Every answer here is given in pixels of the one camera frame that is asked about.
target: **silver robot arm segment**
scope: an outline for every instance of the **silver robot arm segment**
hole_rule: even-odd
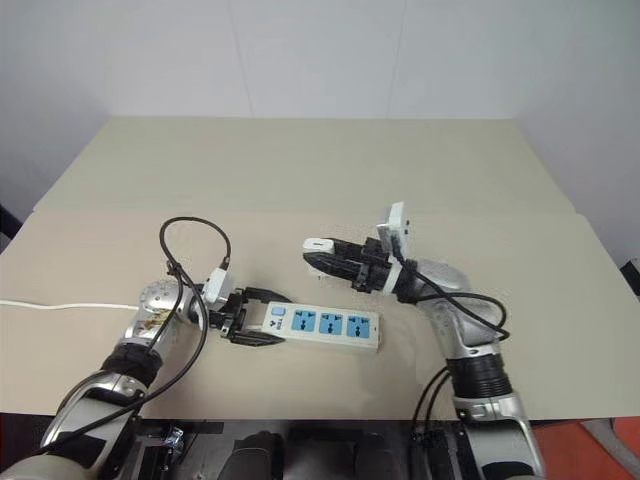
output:
[[[147,396],[180,329],[190,323],[199,323],[201,328],[204,325],[193,293],[185,288],[177,318],[167,324],[149,348],[178,296],[179,286],[175,280],[155,282],[144,289],[139,309],[123,337],[100,370],[67,394],[45,432],[41,447]],[[210,294],[209,299],[217,300],[217,297]],[[133,443],[137,413],[136,410],[125,413],[45,455],[18,462],[0,475],[0,479],[114,478]]]
[[[409,221],[403,210],[402,203],[391,207],[386,222],[377,226],[380,240],[367,238],[358,245],[334,238],[308,239],[303,258],[314,271],[349,280],[360,292],[394,294],[425,313],[447,362],[453,404],[482,480],[544,478],[544,462],[522,403],[503,369],[499,331],[442,295],[442,291],[472,293],[462,272],[441,262],[404,261]],[[486,301],[463,297],[455,301],[499,330],[500,319]]]

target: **beige table surface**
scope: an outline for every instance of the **beige table surface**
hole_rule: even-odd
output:
[[[304,303],[379,311],[383,345],[375,356],[286,343],[252,349],[212,332],[193,370],[146,415],[409,418],[422,385],[443,365],[428,321],[390,297],[308,276],[300,255],[308,236],[361,241],[374,235],[378,216],[223,208],[191,213],[228,231],[237,285],[272,288]],[[0,256],[0,295],[135,304],[147,283],[163,277],[157,230],[174,213],[38,211]],[[504,357],[531,418],[640,415],[640,307],[582,217],[449,213],[411,219],[413,257],[446,260],[467,272],[478,291],[507,304],[513,336]],[[169,241],[197,279],[222,252],[219,238],[198,226],[177,226]],[[263,312],[257,308],[249,321],[259,322]],[[0,307],[0,410],[53,413],[66,391],[110,353],[131,316]],[[174,349],[159,381],[189,353],[189,332],[182,336],[186,348]],[[445,390],[437,417],[452,417],[449,395]]]
[[[574,213],[509,120],[116,117],[37,211]]]

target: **black cable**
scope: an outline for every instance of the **black cable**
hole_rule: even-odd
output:
[[[169,312],[169,315],[167,315],[167,318],[164,319],[164,322],[162,322],[162,325],[160,325],[160,328],[151,339],[151,342],[149,342],[149,345],[147,345],[147,349],[145,350],[145,353],[151,352],[155,344],[158,343],[160,336],[165,331],[165,329],[169,326],[169,322],[175,317],[176,313],[178,312],[178,308],[180,308],[180,302],[182,302],[182,295],[184,293],[184,285],[182,283],[182,277],[171,266],[167,273],[169,275],[172,275],[178,281],[178,297],[176,298],[176,301],[173,304],[173,307],[171,307],[171,311]]]
[[[245,287],[244,296],[247,299],[258,300],[261,303],[280,302],[292,303],[291,299],[266,288]]]
[[[104,377],[105,375],[109,375],[113,373],[110,370],[98,370],[97,372],[93,372],[91,375],[89,375],[88,377],[84,378],[83,380],[80,380],[71,390],[69,390],[69,392],[64,396],[64,398],[62,399],[62,401],[60,402],[60,405],[58,405],[58,409],[56,410],[56,415],[58,413],[60,413],[60,410],[62,410],[66,405],[67,402],[69,402],[69,400],[71,399],[71,397],[78,391],[80,390],[82,387],[84,387],[87,383],[89,383],[92,380],[95,380],[96,378],[100,378],[100,377]]]
[[[469,310],[467,307],[462,305],[460,302],[458,302],[454,298],[454,296],[453,296],[454,294],[453,293],[446,292],[436,282],[434,282],[430,278],[426,277],[422,273],[418,272],[413,266],[409,266],[407,261],[403,257],[402,253],[400,252],[400,248],[399,248],[397,240],[395,238],[393,238],[391,243],[392,243],[392,249],[393,249],[393,256],[396,257],[396,260],[398,260],[398,263],[400,263],[400,265],[402,265],[402,268],[406,268],[407,271],[409,273],[411,273],[411,275],[413,275],[414,277],[416,277],[419,280],[422,280],[425,284],[429,285],[431,288],[433,288],[435,290],[435,292],[440,297],[444,298],[447,302],[449,302],[451,305],[456,307],[462,313],[465,313],[466,315],[468,315],[469,317],[473,318],[474,320],[476,320],[480,324],[484,325],[488,329],[493,330],[494,332],[497,332],[497,333],[501,334],[502,336],[498,340],[504,341],[504,340],[506,340],[507,338],[509,338],[511,336],[511,333],[509,333],[507,330],[505,330],[502,327],[494,325],[493,323],[489,322],[488,320],[485,320],[484,318],[482,318],[480,315],[478,315],[475,312]]]
[[[162,227],[160,228],[160,246],[163,250],[163,252],[165,253],[165,255],[167,256],[167,259],[169,261],[170,264],[170,270],[173,271],[179,279],[179,283],[181,282],[181,280],[184,280],[186,282],[186,284],[189,286],[189,288],[193,291],[194,296],[196,297],[196,300],[198,302],[198,306],[200,307],[200,311],[202,312],[204,318],[204,323],[202,326],[202,332],[200,335],[200,340],[198,342],[198,345],[196,346],[196,349],[194,350],[193,354],[191,355],[191,358],[189,358],[189,361],[185,364],[185,366],[182,368],[182,370],[180,370],[171,380],[169,380],[167,383],[165,383],[162,387],[158,388],[157,390],[155,390],[153,393],[150,393],[149,395],[147,395],[146,397],[140,398],[139,400],[136,400],[135,402],[127,405],[126,407],[121,408],[120,410],[117,410],[115,412],[113,412],[110,415],[107,415],[99,420],[96,420],[95,422],[89,423],[87,425],[85,425],[84,427],[78,428],[76,430],[74,430],[73,432],[71,432],[70,434],[68,434],[67,436],[63,437],[63,438],[59,438],[43,447],[40,447],[39,449],[37,449],[36,451],[34,451],[31,455],[42,455],[43,453],[46,453],[48,451],[51,451],[55,448],[58,448],[62,445],[65,445],[73,440],[76,440],[77,438],[79,438],[80,436],[84,435],[85,433],[94,430],[98,427],[101,427],[102,425],[105,425],[107,423],[109,423],[111,420],[114,420],[115,418],[118,418],[122,415],[124,415],[125,413],[131,412],[131,411],[137,411],[139,410],[145,403],[150,402],[151,400],[153,400],[154,398],[159,397],[160,395],[162,395],[164,392],[166,392],[167,390],[169,390],[173,385],[175,385],[182,377],[184,377],[184,375],[191,369],[191,367],[193,366],[193,364],[196,362],[196,360],[198,359],[198,357],[200,356],[200,353],[202,352],[202,349],[204,348],[204,344],[207,340],[207,333],[209,331],[208,329],[208,325],[209,325],[209,312],[206,309],[206,306],[204,304],[204,300],[202,299],[202,295],[200,295],[200,292],[198,290],[198,288],[196,287],[196,285],[193,283],[193,280],[191,280],[191,277],[189,277],[189,275],[187,274],[187,272],[184,271],[184,269],[182,268],[182,266],[180,265],[180,263],[178,263],[178,261],[175,259],[175,257],[171,254],[171,251],[169,250],[169,248],[166,245],[165,242],[165,238],[164,238],[164,234],[165,231],[167,229],[167,227],[169,225],[171,225],[172,223],[175,223],[177,221],[194,221],[194,222],[198,222],[198,223],[203,223],[205,225],[209,225],[210,227],[212,227],[213,229],[215,229],[216,231],[218,231],[221,236],[224,238],[226,244],[227,244],[227,255],[225,256],[225,258],[223,259],[222,263],[220,264],[221,268],[223,268],[223,266],[226,268],[229,266],[229,262],[231,260],[231,243],[229,241],[229,237],[227,237],[226,233],[224,233],[224,231],[218,227],[216,224],[209,222],[208,220],[203,220],[201,218],[197,218],[197,217],[175,217],[175,218],[171,218],[169,220],[167,220]]]
[[[505,323],[507,323],[507,308],[504,306],[504,304],[493,297],[489,297],[488,295],[481,295],[479,293],[467,293],[467,292],[456,292],[456,293],[449,293],[450,297],[461,297],[461,298],[475,298],[477,300],[482,300],[484,302],[488,302],[488,303],[492,303],[493,305],[495,305],[496,307],[498,307],[498,309],[500,310],[500,322],[498,322],[498,327],[502,327]],[[418,297],[415,299],[415,302],[426,302],[429,300],[438,300],[438,299],[442,299],[445,298],[442,295],[439,294],[434,294],[434,295],[425,295],[423,297]]]
[[[222,262],[220,263],[220,268],[222,268],[223,270],[227,270],[227,268],[229,267],[229,262],[231,262],[231,241],[229,240],[229,237],[227,236],[227,234],[224,232],[224,230],[222,230],[218,225],[216,225],[213,222],[210,222],[209,220],[205,220],[204,218],[198,218],[198,217],[173,217],[170,218],[169,220],[167,220],[166,222],[164,222],[162,224],[162,227],[160,227],[160,248],[162,248],[162,251],[164,252],[165,256],[167,257],[167,259],[169,260],[169,263],[171,263],[174,266],[180,265],[178,263],[178,261],[174,258],[173,254],[171,253],[171,251],[169,250],[169,247],[167,247],[167,242],[165,240],[165,232],[167,230],[167,228],[177,222],[194,222],[194,223],[202,223],[203,225],[207,225],[211,228],[213,228],[216,232],[218,232],[220,234],[220,236],[223,238],[226,247],[227,247],[227,253],[225,255],[225,257],[222,259]]]
[[[420,399],[418,400],[418,404],[416,405],[416,409],[413,412],[413,417],[411,418],[411,427],[409,429],[409,441],[407,442],[407,472],[409,475],[409,479],[413,478],[413,436],[416,431],[416,426],[418,423],[418,416],[420,415],[420,410],[422,409],[422,404],[424,403],[424,399],[427,396],[427,393],[431,389],[434,383],[440,378],[442,374],[447,371],[447,367],[443,367],[436,372],[436,374],[431,377],[427,386],[422,390],[422,395],[420,395]]]
[[[444,384],[447,383],[447,380],[449,380],[450,378],[451,378],[451,375],[447,373],[444,377],[442,377],[442,379],[440,379],[440,382],[438,383],[438,385],[436,385],[436,388],[433,390],[433,395],[431,395],[431,399],[429,400],[429,405],[427,406],[427,413],[424,416],[425,433],[428,432],[430,429],[429,422],[431,421],[431,412],[433,412],[433,407],[436,404],[436,399],[438,398],[438,394],[440,393],[440,390],[442,389]]]

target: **electrical outlet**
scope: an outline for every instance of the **electrical outlet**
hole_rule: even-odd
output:
[[[351,315],[347,323],[347,336],[369,338],[370,321],[367,317]]]
[[[316,312],[310,310],[296,310],[293,315],[292,330],[313,332],[316,326]]]
[[[261,330],[286,343],[368,354],[378,351],[381,339],[375,312],[299,303],[270,302]]]
[[[335,313],[320,315],[320,333],[342,335],[342,315]]]

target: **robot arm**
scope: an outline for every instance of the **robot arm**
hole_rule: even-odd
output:
[[[459,270],[430,260],[405,260],[408,227],[403,204],[396,203],[388,221],[378,225],[380,240],[367,238],[358,245],[308,239],[303,257],[317,271],[350,280],[360,292],[394,294],[426,314],[482,480],[543,478],[542,457],[503,368],[500,340],[508,336],[503,321],[482,296],[471,293]]]
[[[202,286],[193,283],[166,245],[164,232],[178,221],[204,223],[225,240],[226,255]],[[251,298],[268,302],[270,295],[278,296],[251,288],[232,292],[227,271],[231,244],[220,227],[196,217],[172,218],[160,229],[160,245],[175,280],[153,283],[142,292],[136,315],[100,370],[67,394],[40,448],[0,475],[0,479],[114,478],[133,443],[135,422],[143,404],[162,394],[189,370],[204,347],[209,327],[220,329],[223,337],[243,345],[282,341],[273,335],[242,329],[244,303]],[[197,324],[201,330],[194,353],[172,380],[149,392],[180,329],[187,324]]]

